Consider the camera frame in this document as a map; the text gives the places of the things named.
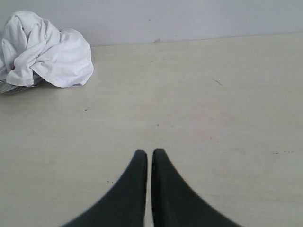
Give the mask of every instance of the wooden tabletop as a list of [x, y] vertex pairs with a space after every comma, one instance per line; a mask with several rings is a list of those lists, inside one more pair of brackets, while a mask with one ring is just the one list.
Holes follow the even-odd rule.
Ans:
[[303, 34], [93, 47], [92, 57], [84, 87], [0, 97], [1, 226], [62, 225], [136, 149], [150, 169], [156, 148], [240, 225], [303, 226]]

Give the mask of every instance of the white table surface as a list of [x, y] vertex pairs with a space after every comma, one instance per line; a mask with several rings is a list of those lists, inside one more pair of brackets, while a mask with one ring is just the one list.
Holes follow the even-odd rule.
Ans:
[[0, 97], [1, 226], [62, 225], [110, 189], [136, 149], [150, 174], [155, 148], [239, 224], [303, 226], [303, 34], [93, 47], [92, 56], [84, 87]]

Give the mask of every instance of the crumpled white fabric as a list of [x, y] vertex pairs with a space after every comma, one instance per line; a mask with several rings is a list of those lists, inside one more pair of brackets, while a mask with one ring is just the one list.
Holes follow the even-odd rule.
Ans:
[[13, 13], [0, 38], [0, 81], [30, 87], [35, 72], [66, 88], [83, 86], [94, 71], [90, 44], [78, 31], [59, 31], [34, 12]]

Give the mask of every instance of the white towel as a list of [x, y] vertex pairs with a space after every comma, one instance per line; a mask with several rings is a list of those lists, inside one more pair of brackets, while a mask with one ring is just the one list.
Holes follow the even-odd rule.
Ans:
[[34, 12], [16, 12], [7, 20], [0, 47], [0, 81], [30, 87], [35, 72], [66, 88], [83, 86], [93, 71], [90, 45], [76, 30], [59, 31]]

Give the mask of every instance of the white wall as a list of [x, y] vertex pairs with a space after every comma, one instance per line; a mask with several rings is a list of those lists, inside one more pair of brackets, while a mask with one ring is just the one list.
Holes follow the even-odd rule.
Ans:
[[0, 27], [20, 10], [92, 45], [303, 31], [303, 0], [1, 0]]

